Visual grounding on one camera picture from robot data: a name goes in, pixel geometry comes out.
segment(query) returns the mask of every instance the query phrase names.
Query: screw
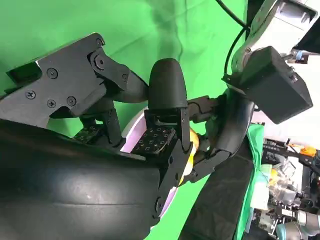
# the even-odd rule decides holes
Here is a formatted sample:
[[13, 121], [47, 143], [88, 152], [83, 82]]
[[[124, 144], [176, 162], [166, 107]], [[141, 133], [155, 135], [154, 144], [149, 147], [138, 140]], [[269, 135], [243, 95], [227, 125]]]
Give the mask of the screw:
[[25, 92], [25, 97], [27, 99], [34, 99], [36, 97], [35, 91], [29, 90]]
[[128, 75], [127, 75], [127, 74], [123, 74], [123, 75], [122, 75], [122, 80], [123, 80], [124, 82], [126, 82], [126, 81], [128, 80]]
[[161, 197], [159, 196], [159, 197], [157, 198], [156, 202], [155, 202], [155, 211], [156, 211], [157, 213], [159, 213], [160, 210], [161, 210], [161, 208], [162, 208], [162, 199], [161, 199]]
[[49, 99], [49, 100], [46, 102], [46, 105], [47, 105], [49, 108], [53, 109], [53, 108], [56, 107], [56, 101], [53, 100], [53, 99]]
[[103, 70], [105, 69], [105, 62], [104, 62], [104, 59], [98, 55], [95, 57], [94, 59], [94, 64], [96, 65], [96, 67], [100, 70]]
[[46, 74], [50, 79], [56, 79], [58, 77], [58, 71], [52, 67], [48, 68]]
[[295, 83], [295, 82], [297, 82], [297, 81], [298, 81], [297, 76], [296, 76], [296, 75], [293, 75], [293, 76], [292, 76], [292, 82]]
[[103, 46], [104, 42], [100, 38], [97, 38], [95, 41], [95, 44], [97, 47], [101, 48]]
[[66, 102], [68, 103], [69, 106], [73, 107], [74, 105], [77, 104], [77, 100], [74, 96], [69, 96], [67, 99], [66, 99]]

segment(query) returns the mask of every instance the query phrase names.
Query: white robotic arm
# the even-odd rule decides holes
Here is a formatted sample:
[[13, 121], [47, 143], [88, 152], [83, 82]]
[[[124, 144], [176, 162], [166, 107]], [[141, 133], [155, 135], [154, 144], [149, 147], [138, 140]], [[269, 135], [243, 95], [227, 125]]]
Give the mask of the white robotic arm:
[[318, 0], [265, 0], [232, 59], [232, 72], [241, 73], [252, 53], [268, 46], [283, 57], [290, 55], [319, 18], [318, 9]]

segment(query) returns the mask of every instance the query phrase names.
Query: green cloth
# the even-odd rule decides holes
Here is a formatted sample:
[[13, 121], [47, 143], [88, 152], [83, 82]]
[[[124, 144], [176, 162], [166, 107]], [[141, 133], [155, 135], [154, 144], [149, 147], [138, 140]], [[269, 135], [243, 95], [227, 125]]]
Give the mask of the green cloth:
[[243, 205], [241, 209], [241, 213], [239, 216], [236, 232], [234, 235], [235, 240], [241, 240], [246, 229], [247, 221], [250, 216], [250, 203], [254, 193], [255, 183], [257, 180], [257, 173], [261, 166], [261, 158], [262, 158], [262, 151], [264, 145], [264, 126], [259, 124], [252, 124], [249, 127], [247, 132], [247, 137], [250, 142], [250, 148], [253, 156], [253, 164], [254, 164], [254, 171], [251, 174], [250, 184], [246, 190]]
[[[240, 18], [246, 2], [224, 0]], [[215, 0], [6, 0], [1, 2], [0, 22], [1, 91], [14, 86], [7, 71], [98, 32], [106, 43], [104, 51], [146, 82], [157, 60], [179, 60], [190, 99], [224, 91], [225, 58], [241, 30]], [[116, 103], [121, 128], [146, 105]], [[50, 129], [67, 136], [81, 127], [78, 119], [49, 123]], [[203, 124], [192, 127], [205, 131]], [[147, 239], [177, 239], [205, 182], [206, 178], [181, 187]]]

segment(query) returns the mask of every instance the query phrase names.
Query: robotic hand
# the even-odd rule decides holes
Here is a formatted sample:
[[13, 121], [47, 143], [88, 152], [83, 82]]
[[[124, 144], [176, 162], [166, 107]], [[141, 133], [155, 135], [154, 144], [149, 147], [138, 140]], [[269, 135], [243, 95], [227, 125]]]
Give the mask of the robotic hand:
[[[318, 14], [296, 1], [265, 2], [277, 3], [258, 13], [266, 18], [252, 24], [233, 74], [223, 78], [229, 88], [215, 99], [187, 101], [174, 59], [155, 63], [148, 87], [105, 55], [97, 33], [11, 70], [17, 87], [0, 99], [1, 239], [144, 239], [182, 178], [193, 146], [190, 121], [206, 122], [206, 134], [182, 184], [237, 152], [255, 104], [276, 123], [312, 107], [303, 79], [283, 59], [287, 50], [256, 42], [278, 17], [274, 8], [314, 13], [302, 16], [309, 27]], [[131, 153], [120, 152], [126, 140], [113, 101], [146, 100], [147, 130]], [[49, 118], [72, 117], [83, 123], [73, 139], [46, 129]]]

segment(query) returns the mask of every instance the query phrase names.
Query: yellow object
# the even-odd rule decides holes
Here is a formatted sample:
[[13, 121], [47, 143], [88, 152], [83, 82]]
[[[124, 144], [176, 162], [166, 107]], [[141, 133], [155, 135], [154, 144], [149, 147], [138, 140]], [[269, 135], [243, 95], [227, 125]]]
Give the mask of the yellow object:
[[198, 148], [199, 148], [199, 137], [191, 127], [190, 127], [190, 142], [193, 142], [193, 145], [195, 146], [195, 150], [198, 150]]
[[198, 135], [191, 127], [190, 127], [190, 142], [193, 142], [193, 147], [192, 147], [188, 162], [186, 163], [185, 169], [183, 171], [182, 177], [180, 179], [179, 185], [181, 185], [182, 182], [184, 181], [184, 176], [187, 176], [192, 172], [192, 169], [194, 167], [194, 157], [199, 148]]
[[317, 149], [312, 146], [305, 146], [301, 149], [300, 153], [303, 155], [314, 157], [317, 154]]
[[271, 169], [269, 186], [274, 186], [278, 182], [278, 172], [274, 168]]

